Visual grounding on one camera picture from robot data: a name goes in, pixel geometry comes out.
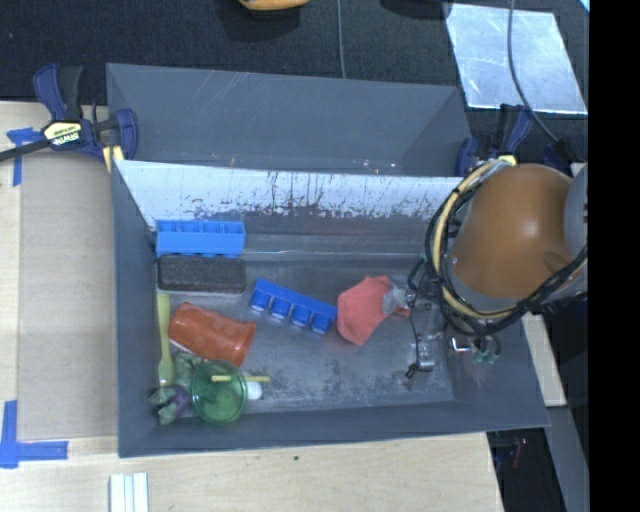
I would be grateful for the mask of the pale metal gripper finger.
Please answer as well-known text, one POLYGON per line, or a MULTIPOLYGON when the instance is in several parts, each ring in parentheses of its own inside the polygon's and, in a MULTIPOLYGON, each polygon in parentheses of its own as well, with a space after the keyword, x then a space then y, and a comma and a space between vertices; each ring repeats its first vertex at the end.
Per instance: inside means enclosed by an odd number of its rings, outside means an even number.
POLYGON ((425 300, 407 288, 391 287, 382 298, 385 314, 409 314, 416 308, 424 308, 425 300))
POLYGON ((404 371, 404 386, 408 391, 417 391, 424 387, 434 368, 435 361, 431 355, 431 349, 424 344, 412 344, 408 367, 404 371))

